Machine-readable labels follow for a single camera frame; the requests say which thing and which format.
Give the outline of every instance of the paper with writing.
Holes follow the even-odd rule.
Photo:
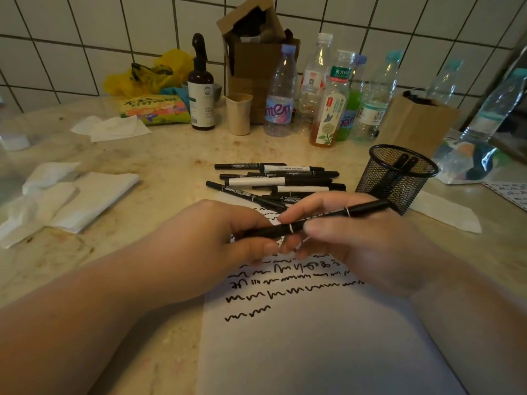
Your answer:
[[[527,211],[527,183],[490,182],[483,185]]]
[[[196,393],[464,391],[405,300],[330,255],[288,254],[241,266],[207,294]]]

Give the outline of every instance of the cardboard box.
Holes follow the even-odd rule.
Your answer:
[[[234,24],[254,8],[266,12],[263,30],[272,33],[272,36],[266,36],[266,41],[273,43],[242,43],[240,38],[232,33]],[[251,103],[251,123],[263,124],[267,92],[282,55],[281,44],[295,44],[297,46],[295,60],[297,60],[300,40],[286,40],[284,30],[274,11],[273,0],[246,0],[234,11],[218,20],[217,25],[223,37],[229,93],[252,94],[254,98]]]
[[[398,145],[432,158],[459,113],[449,106],[422,105],[395,97],[379,126],[375,144]]]

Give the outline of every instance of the plastic water bottle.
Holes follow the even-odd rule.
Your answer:
[[[342,118],[340,118],[340,127],[335,136],[336,141],[344,141],[347,139],[352,130],[353,121],[357,115],[357,110],[359,109],[365,87],[364,65],[366,64],[367,59],[368,58],[365,55],[356,55],[355,60],[353,61],[355,66],[352,71],[351,90],[349,91],[346,111],[344,111]]]
[[[487,142],[516,106],[524,91],[527,69],[515,69],[509,78],[491,92],[465,129],[463,141]]]
[[[300,97],[298,100],[294,125],[298,132],[307,132],[309,125],[313,122],[316,108],[324,88],[326,87],[327,74],[331,68],[331,56],[329,46],[333,35],[319,33],[317,48],[309,60],[302,83],[300,84]]]
[[[456,89],[458,70],[463,64],[462,60],[451,59],[445,63],[443,69],[431,81],[430,86],[425,91],[425,98],[433,99],[438,104],[447,105],[452,93]]]
[[[298,76],[295,50],[295,45],[282,44],[282,57],[269,88],[263,129],[270,136],[284,137],[293,131],[291,116]]]
[[[329,73],[329,80],[320,99],[317,117],[311,123],[309,143],[329,148],[335,142],[335,132],[346,109],[349,96],[349,77],[352,74],[355,53],[338,50]]]
[[[390,51],[367,85],[357,116],[353,122],[351,138],[358,143],[371,142],[377,134],[388,103],[397,86],[397,71],[403,51]]]

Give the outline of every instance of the paper cup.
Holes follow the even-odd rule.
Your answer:
[[[252,100],[252,95],[239,92],[225,97],[229,133],[234,136],[245,136],[250,133],[249,114]]]

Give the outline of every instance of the forearm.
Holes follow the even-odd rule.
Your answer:
[[[452,258],[412,304],[469,393],[527,393],[527,315],[482,274]]]
[[[127,250],[108,255],[0,311],[3,393],[87,393],[142,314]]]

